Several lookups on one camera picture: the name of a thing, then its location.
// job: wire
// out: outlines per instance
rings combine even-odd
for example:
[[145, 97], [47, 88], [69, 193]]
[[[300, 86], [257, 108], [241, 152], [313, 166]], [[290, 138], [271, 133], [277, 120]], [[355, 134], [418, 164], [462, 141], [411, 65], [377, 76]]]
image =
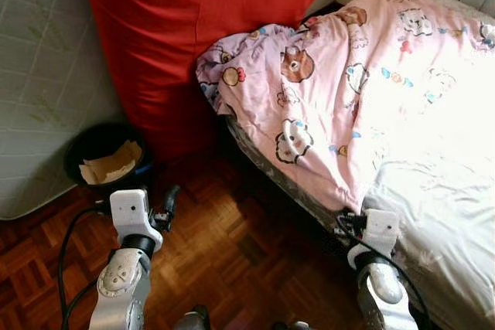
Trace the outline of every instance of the wire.
[[62, 246], [60, 247], [59, 260], [58, 260], [58, 269], [56, 280], [59, 287], [59, 298], [60, 298], [60, 310], [62, 311], [62, 318], [65, 318], [67, 315], [67, 303], [65, 298], [65, 285], [63, 283], [63, 260], [65, 258], [65, 254], [67, 251], [67, 244], [69, 243], [70, 235], [74, 227], [76, 226], [76, 222], [79, 218], [81, 218], [86, 213], [91, 212], [100, 212], [102, 210], [101, 207], [92, 207], [81, 210], [70, 222], [69, 228], [67, 228], [67, 232], [65, 233], [65, 237], [63, 238]]
[[62, 327], [61, 327], [61, 330], [69, 330], [69, 317], [70, 317], [70, 314], [72, 313], [72, 310], [74, 310], [74, 308], [76, 307], [77, 305], [77, 302], [80, 301], [82, 299], [82, 297], [88, 293], [92, 288], [93, 286], [96, 285], [96, 283], [98, 282], [98, 280], [94, 280], [94, 281], [91, 281], [83, 290], [81, 290], [77, 295], [76, 297], [70, 302], [69, 304], [69, 307], [67, 307], [67, 311], [66, 311], [66, 314], [63, 316], [63, 321], [62, 321]]
[[347, 237], [349, 237], [355, 243], [360, 243], [364, 247], [367, 247], [368, 249], [370, 249], [371, 251], [376, 253], [378, 256], [380, 256], [380, 258], [385, 259], [390, 265], [395, 267], [395, 269], [398, 270], [399, 274], [401, 274], [401, 276], [408, 282], [409, 286], [414, 291], [415, 296], [419, 301], [419, 305], [421, 305], [421, 308], [423, 310], [423, 315], [426, 318], [426, 328], [428, 330], [432, 330], [432, 320], [430, 319], [430, 314], [428, 312], [428, 308], [426, 307], [426, 304], [423, 301], [423, 298], [422, 298], [421, 294], [419, 293], [419, 290], [417, 289], [417, 287], [412, 282], [412, 279], [391, 258], [387, 257], [386, 255], [383, 255], [378, 250], [376, 250], [374, 247], [372, 247], [368, 243], [365, 243], [364, 241], [358, 239], [351, 232], [349, 232], [349, 230], [346, 228], [346, 226], [342, 222], [341, 218], [343, 218], [343, 216], [337, 216], [336, 221], [337, 221], [337, 224], [339, 225], [339, 228], [346, 234]]

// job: pink blanket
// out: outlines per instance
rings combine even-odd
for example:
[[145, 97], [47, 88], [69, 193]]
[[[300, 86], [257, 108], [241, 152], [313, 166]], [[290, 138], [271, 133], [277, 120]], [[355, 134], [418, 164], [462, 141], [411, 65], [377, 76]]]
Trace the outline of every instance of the pink blanket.
[[469, 83], [494, 46], [494, 26], [432, 0], [354, 0], [298, 30], [224, 38], [196, 75], [217, 113], [304, 191], [359, 213], [390, 136]]

